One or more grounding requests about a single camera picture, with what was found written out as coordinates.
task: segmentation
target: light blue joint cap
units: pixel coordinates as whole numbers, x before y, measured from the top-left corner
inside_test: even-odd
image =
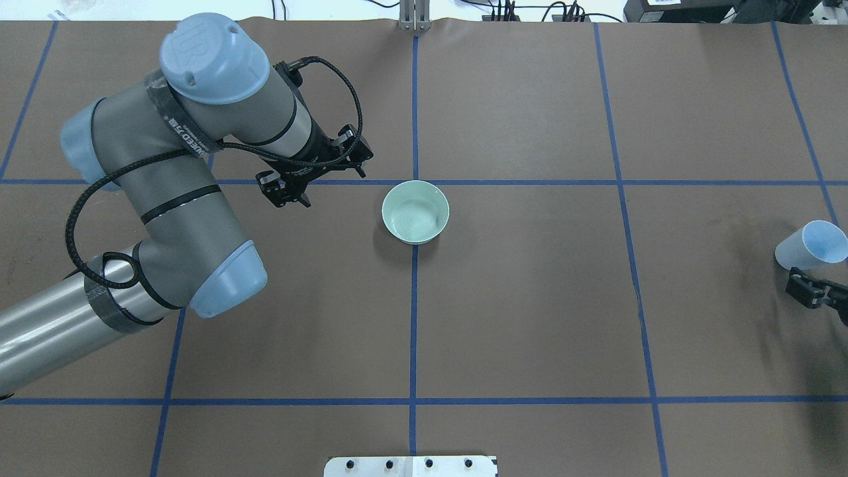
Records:
[[[212,318],[259,293],[268,273],[253,240],[241,244],[200,285],[188,305],[201,318]]]
[[[171,87],[203,104],[249,98],[271,73],[265,50],[222,14],[195,14],[178,23],[162,42],[159,64]]]
[[[103,100],[104,98],[100,98],[76,113],[74,117],[64,123],[62,131],[59,133],[59,143],[62,144],[65,159],[90,184],[106,177],[106,172],[103,171],[98,156],[94,153],[94,139],[92,137],[94,109]],[[103,190],[116,191],[119,189],[114,182],[103,186]]]

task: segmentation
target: plastic cup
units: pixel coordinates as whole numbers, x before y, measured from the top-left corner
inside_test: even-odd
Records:
[[[848,257],[848,238],[834,224],[812,221],[798,229],[774,249],[781,267],[801,270],[839,263]]]
[[[448,224],[448,199],[424,181],[402,182],[382,201],[382,222],[395,237],[410,245],[426,244]]]

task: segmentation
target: metal bracket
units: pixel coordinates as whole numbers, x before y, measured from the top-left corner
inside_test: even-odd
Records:
[[[430,0],[400,0],[401,30],[427,31],[430,23]]]
[[[498,477],[495,456],[335,457],[324,477]]]
[[[331,147],[324,149],[316,159],[321,162],[338,157],[342,151],[350,148],[356,137],[355,131],[356,129],[352,124],[343,127],[338,132],[338,138],[329,143]],[[368,145],[368,141],[364,137],[360,137],[359,144],[350,152],[348,158],[333,166],[291,171],[292,167],[287,166],[284,162],[267,160],[266,162],[274,168],[274,171],[262,171],[256,174],[256,183],[259,185],[262,194],[276,207],[283,207],[288,202],[299,202],[306,207],[311,207],[310,198],[305,193],[306,186],[310,182],[329,171],[346,171],[348,169],[353,169],[364,179],[365,171],[362,170],[362,163],[372,157],[374,157],[374,153],[371,152],[371,146]]]

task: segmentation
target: white metal plate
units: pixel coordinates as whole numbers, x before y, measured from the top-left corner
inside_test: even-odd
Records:
[[[324,477],[498,477],[494,456],[334,457]]]

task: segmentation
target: blue tape line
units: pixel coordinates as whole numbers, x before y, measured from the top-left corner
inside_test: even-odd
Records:
[[[412,245],[410,297],[410,455],[416,454],[416,399],[418,397],[418,245]]]
[[[404,179],[326,179],[310,182],[321,186],[396,186]],[[617,186],[611,179],[436,179],[427,182],[437,186]],[[218,179],[220,185],[256,185],[254,179]],[[848,181],[824,181],[828,186],[848,186]],[[0,179],[0,184],[87,185],[82,179]],[[821,186],[819,181],[746,181],[688,179],[622,179],[625,186],[755,186],[793,187]]]
[[[0,179],[0,184],[8,185],[88,185],[82,179]]]
[[[412,178],[418,180],[418,35],[412,37]]]
[[[343,397],[343,398],[175,398],[172,406],[256,406],[256,407],[321,407],[321,406],[408,406],[405,397]]]
[[[174,389],[174,373],[176,371],[176,358],[180,354],[180,342],[182,341],[182,325],[186,321],[186,309],[180,310],[180,316],[176,321],[176,332],[174,333],[174,347],[170,352],[170,365],[168,366],[168,379],[165,381],[165,397],[162,402],[162,412],[159,415],[159,431],[156,434],[156,446],[153,448],[153,459],[150,463],[150,477],[156,477],[159,472],[159,457],[162,455],[162,443],[165,440],[165,427],[168,424],[168,411],[170,409],[170,393]]]
[[[594,180],[594,179],[574,179],[574,180],[547,180],[547,179],[530,179],[530,180],[489,180],[489,179],[437,179],[429,183],[437,186],[614,186],[617,185],[613,180]]]
[[[789,90],[789,97],[792,99],[792,106],[795,108],[795,115],[798,116],[798,124],[801,125],[801,132],[804,134],[804,142],[806,143],[806,150],[810,153],[810,159],[812,160],[812,168],[816,171],[816,177],[818,177],[818,183],[822,188],[822,195],[824,195],[824,202],[828,205],[828,212],[830,213],[830,219],[833,223],[838,227],[839,220],[836,218],[836,211],[834,210],[834,205],[830,201],[830,194],[828,193],[828,186],[824,183],[824,174],[822,174],[822,168],[818,164],[818,157],[816,157],[816,150],[812,147],[812,140],[810,139],[810,133],[806,129],[806,122],[804,121],[804,115],[801,114],[801,107],[798,105],[798,98],[795,96],[795,88],[792,87],[792,79],[789,78],[789,68],[786,66],[786,58],[784,57],[784,47],[780,43],[780,35],[778,34],[778,24],[774,21],[772,22],[772,35],[774,36],[774,45],[778,49],[778,56],[780,57],[780,67],[784,71],[784,79],[786,80],[786,89]]]
[[[13,397],[0,406],[161,406],[161,399],[111,397]]]
[[[42,57],[38,60],[36,74],[32,76],[32,81],[30,81],[30,89],[26,92],[26,97],[24,98],[24,105],[20,108],[20,114],[18,114],[18,121],[14,123],[12,137],[8,141],[6,154],[3,156],[3,163],[0,164],[0,179],[2,179],[3,175],[6,173],[8,161],[12,158],[12,151],[14,150],[14,144],[18,141],[18,133],[20,132],[20,127],[24,124],[24,117],[26,116],[26,111],[30,108],[32,94],[36,91],[38,78],[42,75],[44,63],[47,61],[47,53],[50,51],[50,47],[53,45],[53,39],[56,37],[56,30],[58,28],[58,21],[54,21],[53,26],[50,28],[50,35],[47,36],[47,43],[44,45],[44,49],[42,50]]]
[[[13,397],[0,406],[162,406],[164,399],[109,397]],[[333,407],[409,406],[405,397],[364,398],[172,398],[169,407]],[[627,404],[734,404],[848,402],[848,395],[819,396],[657,396],[639,397],[419,397],[415,406],[592,406]]]
[[[419,406],[554,406],[577,404],[651,404],[649,397],[420,397]]]
[[[628,259],[630,260],[630,277],[633,280],[633,290],[636,292],[636,303],[639,307],[639,326],[642,334],[642,352],[644,354],[645,373],[648,377],[648,391],[650,392],[651,411],[654,414],[654,432],[656,434],[656,449],[660,458],[660,471],[663,477],[668,477],[668,464],[666,460],[666,446],[662,436],[662,423],[660,420],[660,407],[656,403],[656,384],[654,382],[654,366],[650,360],[650,344],[648,342],[648,327],[644,321],[644,308],[642,306],[642,290],[639,287],[639,270],[636,267],[636,255],[633,252],[633,235],[630,232],[630,217],[628,216],[627,199],[624,195],[624,183],[622,181],[622,166],[618,158],[618,142],[616,141],[616,128],[612,121],[612,107],[610,104],[610,91],[606,82],[606,68],[604,67],[604,53],[600,43],[600,31],[598,24],[593,23],[594,41],[598,54],[598,69],[600,71],[600,85],[604,93],[604,107],[606,109],[606,126],[610,133],[610,146],[612,149],[612,161],[616,167],[616,180],[618,182],[618,201],[622,208],[622,221],[624,224],[624,238],[628,246]]]
[[[720,404],[744,402],[848,402],[848,396],[674,396],[658,397],[660,404]]]

